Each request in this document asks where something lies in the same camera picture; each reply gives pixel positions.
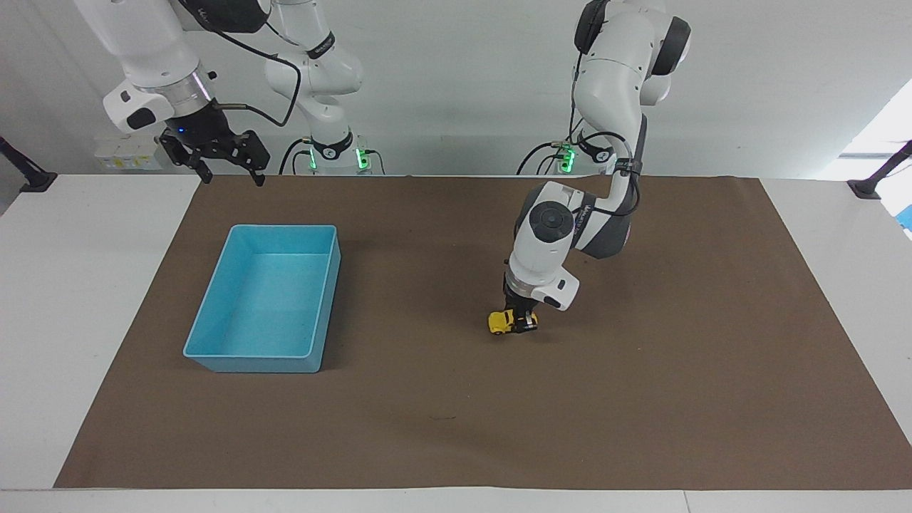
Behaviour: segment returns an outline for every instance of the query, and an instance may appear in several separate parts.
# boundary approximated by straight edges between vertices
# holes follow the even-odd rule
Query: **black mount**
[[[907,142],[901,150],[890,157],[890,159],[886,161],[876,173],[872,174],[870,178],[867,178],[866,180],[849,180],[849,188],[852,189],[855,196],[858,196],[863,200],[879,200],[880,194],[876,191],[877,185],[880,184],[881,180],[887,178],[899,164],[908,159],[909,156],[912,156],[912,141]]]
[[[583,151],[586,155],[589,155],[589,158],[592,159],[592,162],[596,164],[603,164],[608,162],[611,159],[611,155],[615,154],[615,149],[611,146],[607,148],[599,148],[594,144],[583,139],[582,134],[576,138],[576,147]]]
[[[28,183],[19,189],[20,193],[43,193],[57,179],[57,173],[45,171],[2,137],[0,137],[0,153],[28,180]]]

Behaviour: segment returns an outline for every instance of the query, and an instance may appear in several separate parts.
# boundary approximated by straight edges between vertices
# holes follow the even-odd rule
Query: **white robot link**
[[[667,76],[687,55],[689,36],[688,23],[666,14],[661,0],[595,0],[585,7],[575,36],[582,57],[574,100],[591,133],[584,129],[576,144],[594,161],[596,155],[604,159],[605,151],[585,146],[598,141],[618,154],[611,189],[599,198],[548,182],[529,193],[504,273],[506,304],[489,317],[492,333],[535,330],[533,309],[540,302],[570,307],[579,289],[579,280],[563,267],[571,249],[603,259],[624,247],[640,196],[647,129],[641,106],[668,94]]]
[[[336,44],[318,0],[273,0],[282,21],[282,38],[301,48],[279,54],[305,77],[297,107],[310,127],[311,169],[319,174],[358,174],[369,162],[359,137],[352,131],[334,96],[361,89],[361,62]],[[266,79],[275,92],[293,99],[295,71],[276,61],[266,62]]]
[[[249,110],[284,127],[293,106],[279,121],[243,103],[216,101],[211,85],[215,74],[203,69],[196,52],[185,40],[181,20],[188,19],[186,15],[191,15],[191,22],[195,20],[199,27],[284,67],[287,73],[267,67],[269,82],[291,99],[301,96],[299,90],[304,91],[306,98],[298,101],[298,105],[305,112],[316,111],[306,107],[309,100],[317,101],[315,95],[353,92],[361,83],[360,63],[335,48],[335,38],[326,28],[326,20],[316,1],[74,1],[104,47],[118,58],[126,75],[126,79],[104,99],[105,111],[111,120],[126,133],[164,121],[167,128],[159,141],[171,161],[190,167],[205,183],[212,179],[212,172],[204,159],[226,160],[246,169],[257,185],[263,185],[265,181],[263,170],[269,163],[269,152],[254,131],[235,134],[228,125],[226,110]],[[257,32],[267,24],[273,9],[282,17],[285,34],[280,36],[307,48],[307,62],[297,55],[293,56],[294,61],[269,56],[227,35]],[[314,72],[319,68],[317,62],[326,63],[326,71],[322,74]],[[332,100],[328,99],[326,103],[331,105]],[[346,124],[340,111],[327,108],[322,117],[308,115],[313,132],[310,140],[315,142],[315,147],[320,144],[316,141],[327,141],[326,146],[337,154],[336,161],[348,162],[355,149],[349,150],[345,145],[337,144],[339,139],[335,139],[336,134],[343,131],[340,126]]]

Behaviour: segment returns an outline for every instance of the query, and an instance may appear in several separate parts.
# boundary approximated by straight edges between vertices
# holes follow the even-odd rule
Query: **white wall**
[[[912,6],[899,0],[669,0],[693,26],[671,97],[650,115],[646,171],[810,176],[910,78]],[[110,135],[100,99],[122,80],[70,0],[5,0],[0,17],[0,133],[46,167],[95,172],[93,138]],[[343,98],[392,173],[512,173],[569,116],[573,32],[585,0],[326,0],[341,45],[363,60],[364,88]],[[222,101],[278,115],[261,59],[189,34],[219,72]],[[244,37],[269,51],[270,33]],[[306,132],[232,113],[273,153]],[[219,171],[229,171],[213,166]]]

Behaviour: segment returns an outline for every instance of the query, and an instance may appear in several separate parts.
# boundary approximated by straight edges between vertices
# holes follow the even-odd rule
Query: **white table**
[[[912,241],[842,183],[763,184],[912,438]],[[197,186],[64,175],[0,217],[0,511],[912,510],[912,491],[47,490]]]

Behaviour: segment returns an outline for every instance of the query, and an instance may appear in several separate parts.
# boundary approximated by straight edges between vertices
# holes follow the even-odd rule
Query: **green led light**
[[[570,174],[573,172],[573,162],[576,160],[576,150],[569,145],[564,145],[564,160],[561,162],[561,173]]]
[[[362,171],[370,167],[370,159],[365,156],[364,152],[360,148],[355,149],[355,153],[358,155],[358,168]]]

